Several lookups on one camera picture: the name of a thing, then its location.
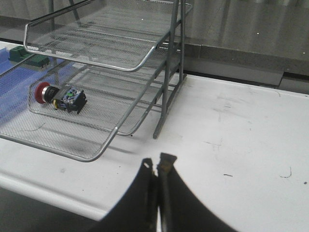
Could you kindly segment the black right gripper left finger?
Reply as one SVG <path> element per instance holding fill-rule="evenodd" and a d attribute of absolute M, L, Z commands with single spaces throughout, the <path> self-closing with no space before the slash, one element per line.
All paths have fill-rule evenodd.
<path fill-rule="evenodd" d="M 150 158 L 142 160 L 133 182 L 91 232 L 155 232 L 157 230 L 158 184 Z"/>

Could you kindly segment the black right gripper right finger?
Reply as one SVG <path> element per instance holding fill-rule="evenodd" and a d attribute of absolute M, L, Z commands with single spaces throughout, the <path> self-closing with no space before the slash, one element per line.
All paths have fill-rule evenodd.
<path fill-rule="evenodd" d="M 234 232 L 189 189 L 174 167 L 177 157 L 160 154 L 158 197 L 163 232 Z"/>

